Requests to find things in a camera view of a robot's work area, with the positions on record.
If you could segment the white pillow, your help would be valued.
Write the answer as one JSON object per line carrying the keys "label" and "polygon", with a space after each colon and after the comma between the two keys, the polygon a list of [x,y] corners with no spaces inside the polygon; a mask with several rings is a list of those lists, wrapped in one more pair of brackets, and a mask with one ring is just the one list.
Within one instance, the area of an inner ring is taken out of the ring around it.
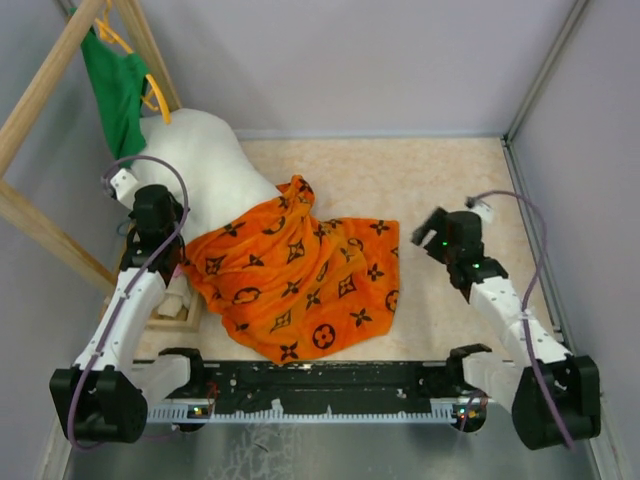
{"label": "white pillow", "polygon": [[213,114],[182,108],[171,113],[170,123],[160,115],[144,117],[140,128],[146,141],[141,153],[170,166],[137,159],[127,174],[136,190],[163,185],[189,208],[181,230],[186,242],[279,195],[251,164],[231,127]]}

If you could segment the orange patterned pillowcase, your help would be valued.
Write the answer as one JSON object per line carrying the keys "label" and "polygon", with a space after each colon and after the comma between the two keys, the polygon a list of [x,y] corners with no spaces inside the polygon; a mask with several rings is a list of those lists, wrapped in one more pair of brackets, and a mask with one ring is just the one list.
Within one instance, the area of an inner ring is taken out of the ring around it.
{"label": "orange patterned pillowcase", "polygon": [[186,247],[183,270],[228,335],[276,364],[387,334],[400,290],[396,220],[313,213],[300,176]]}

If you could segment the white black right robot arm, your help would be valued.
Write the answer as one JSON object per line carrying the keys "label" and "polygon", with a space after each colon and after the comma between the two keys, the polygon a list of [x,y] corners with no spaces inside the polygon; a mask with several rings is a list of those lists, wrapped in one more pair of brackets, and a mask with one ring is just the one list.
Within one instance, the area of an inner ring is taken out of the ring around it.
{"label": "white black right robot arm", "polygon": [[452,287],[488,321],[510,355],[503,361],[483,344],[452,350],[448,387],[461,396],[478,391],[502,406],[531,450],[597,437],[602,422],[595,361],[572,353],[524,306],[504,267],[486,256],[482,233],[478,210],[438,207],[411,237],[445,266]]}

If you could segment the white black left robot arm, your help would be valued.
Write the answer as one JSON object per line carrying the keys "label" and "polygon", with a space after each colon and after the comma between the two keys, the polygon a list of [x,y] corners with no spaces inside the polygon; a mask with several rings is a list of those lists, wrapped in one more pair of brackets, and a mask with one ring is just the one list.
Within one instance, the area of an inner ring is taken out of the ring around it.
{"label": "white black left robot arm", "polygon": [[163,185],[134,195],[133,227],[111,301],[93,337],[68,368],[54,371],[49,390],[70,443],[89,449],[105,442],[134,443],[148,412],[177,391],[194,397],[208,384],[200,352],[168,348],[144,369],[135,351],[182,260],[185,209]]}

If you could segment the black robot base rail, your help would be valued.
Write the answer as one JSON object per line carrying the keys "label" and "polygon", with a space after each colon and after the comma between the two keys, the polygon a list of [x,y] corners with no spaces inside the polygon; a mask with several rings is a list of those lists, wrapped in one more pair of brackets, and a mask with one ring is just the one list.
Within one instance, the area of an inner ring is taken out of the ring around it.
{"label": "black robot base rail", "polygon": [[212,402],[219,414],[256,413],[277,400],[286,414],[429,413],[437,400],[474,387],[449,362],[320,361],[278,366],[266,361],[208,361],[195,383],[170,400]]}

